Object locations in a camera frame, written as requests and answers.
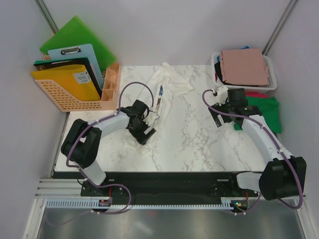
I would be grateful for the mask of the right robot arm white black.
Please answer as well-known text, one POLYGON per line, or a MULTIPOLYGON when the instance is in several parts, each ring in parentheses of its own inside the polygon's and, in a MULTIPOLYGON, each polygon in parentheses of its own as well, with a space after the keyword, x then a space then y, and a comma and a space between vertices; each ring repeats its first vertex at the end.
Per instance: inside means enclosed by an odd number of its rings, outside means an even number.
POLYGON ((246 189, 262 194, 270 200, 298 196, 303 202, 307 164, 302 157, 295 157, 275 137, 257 106, 250 105, 245 90, 220 87, 210 90, 215 104, 208 105, 217 127, 234 122, 252 139, 266 167, 261 173, 241 172, 228 183, 228 190, 240 196, 246 189))

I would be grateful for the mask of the white printed t shirt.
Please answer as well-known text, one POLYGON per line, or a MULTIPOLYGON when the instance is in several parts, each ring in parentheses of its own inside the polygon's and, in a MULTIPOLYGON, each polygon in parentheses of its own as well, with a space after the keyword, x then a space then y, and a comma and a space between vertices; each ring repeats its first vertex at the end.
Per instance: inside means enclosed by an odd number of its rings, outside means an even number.
POLYGON ((145 154, 153 149, 158 137, 162 133, 163 126, 172 109, 173 99, 187 94, 194 90, 190 79, 179 74, 176 69, 166 62, 155 71, 151 78, 146 82, 154 96, 154 106, 149 90, 142 89, 138 94, 138 99, 150 107, 150 111, 157 112, 160 116, 155 127, 156 133, 150 137, 145 145, 141 145, 130 134, 124 137, 124 146, 137 150, 140 154, 145 154))

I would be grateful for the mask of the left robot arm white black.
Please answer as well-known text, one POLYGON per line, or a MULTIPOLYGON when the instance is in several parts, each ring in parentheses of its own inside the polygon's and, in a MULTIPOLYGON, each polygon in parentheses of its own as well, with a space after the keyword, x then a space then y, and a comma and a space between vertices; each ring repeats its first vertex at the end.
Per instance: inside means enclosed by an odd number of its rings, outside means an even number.
POLYGON ((109 192, 107 175, 98 164, 96 158, 103 137, 118 130, 127 129, 133 138, 145 145, 156 132, 155 128, 146 122, 149 107, 136 100, 132 106, 121 107, 113 115, 88 123, 77 119, 71 126, 61 147, 61 153, 72 161, 85 178, 92 183, 92 190, 99 196, 109 192))

